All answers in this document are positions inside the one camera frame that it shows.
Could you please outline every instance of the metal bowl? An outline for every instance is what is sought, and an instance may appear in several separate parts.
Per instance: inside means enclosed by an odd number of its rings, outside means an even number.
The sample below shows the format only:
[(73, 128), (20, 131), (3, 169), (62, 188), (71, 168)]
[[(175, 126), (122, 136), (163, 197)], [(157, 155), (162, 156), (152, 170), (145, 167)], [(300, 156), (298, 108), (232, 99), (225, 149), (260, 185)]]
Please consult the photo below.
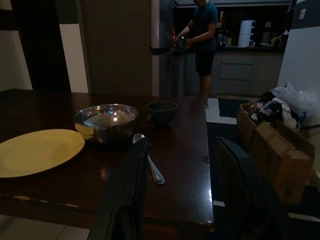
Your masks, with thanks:
[(134, 132), (139, 112), (122, 104), (91, 106), (74, 116), (75, 129), (85, 140), (110, 144), (128, 139)]

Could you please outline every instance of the doorway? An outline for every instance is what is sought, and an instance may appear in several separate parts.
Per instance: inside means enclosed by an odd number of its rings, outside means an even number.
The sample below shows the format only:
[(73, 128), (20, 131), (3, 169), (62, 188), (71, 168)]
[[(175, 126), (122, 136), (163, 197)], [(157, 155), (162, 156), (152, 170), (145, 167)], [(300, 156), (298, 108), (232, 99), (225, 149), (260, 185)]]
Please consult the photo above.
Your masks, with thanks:
[(11, 0), (11, 5), (32, 88), (70, 92), (55, 0)]

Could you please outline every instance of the kitchen cabinet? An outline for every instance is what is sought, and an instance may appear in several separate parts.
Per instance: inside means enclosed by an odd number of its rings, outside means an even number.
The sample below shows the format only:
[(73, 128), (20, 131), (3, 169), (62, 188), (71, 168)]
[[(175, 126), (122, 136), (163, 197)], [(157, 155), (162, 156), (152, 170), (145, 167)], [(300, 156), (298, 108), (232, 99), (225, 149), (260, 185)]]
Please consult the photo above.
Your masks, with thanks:
[(278, 84), (283, 53), (263, 53), (254, 55), (249, 94), (261, 96)]
[[(211, 0), (217, 7), (289, 5), (291, 0)], [(174, 0), (177, 8), (195, 8), (193, 0)]]
[[(277, 86), (283, 56), (283, 52), (217, 51), (212, 63), (210, 96), (261, 96)], [(201, 96), (196, 54), (189, 52), (175, 58), (174, 96)]]

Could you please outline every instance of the black floor mat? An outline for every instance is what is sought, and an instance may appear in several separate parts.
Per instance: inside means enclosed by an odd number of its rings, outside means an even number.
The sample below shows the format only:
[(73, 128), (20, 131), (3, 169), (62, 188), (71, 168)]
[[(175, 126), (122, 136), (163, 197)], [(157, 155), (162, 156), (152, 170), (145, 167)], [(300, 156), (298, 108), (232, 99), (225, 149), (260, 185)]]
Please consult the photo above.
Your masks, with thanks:
[(241, 104), (247, 104), (247, 100), (218, 98), (220, 117), (236, 118)]

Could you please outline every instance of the person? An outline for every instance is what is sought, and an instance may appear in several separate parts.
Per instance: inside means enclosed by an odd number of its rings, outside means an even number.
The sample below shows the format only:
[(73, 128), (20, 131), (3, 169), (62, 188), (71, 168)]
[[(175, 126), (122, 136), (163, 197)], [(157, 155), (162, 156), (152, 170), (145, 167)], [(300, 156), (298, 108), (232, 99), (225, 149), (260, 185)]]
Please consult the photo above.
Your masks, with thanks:
[(197, 4), (193, 18), (189, 24), (173, 40), (178, 40), (193, 31), (195, 37), (185, 40), (187, 48), (195, 48), (195, 66), (199, 75), (200, 89), (204, 98), (206, 108), (209, 108), (208, 98), (211, 89), (211, 68), (216, 50), (216, 25), (218, 22), (218, 11), (215, 4), (209, 0), (193, 0)]

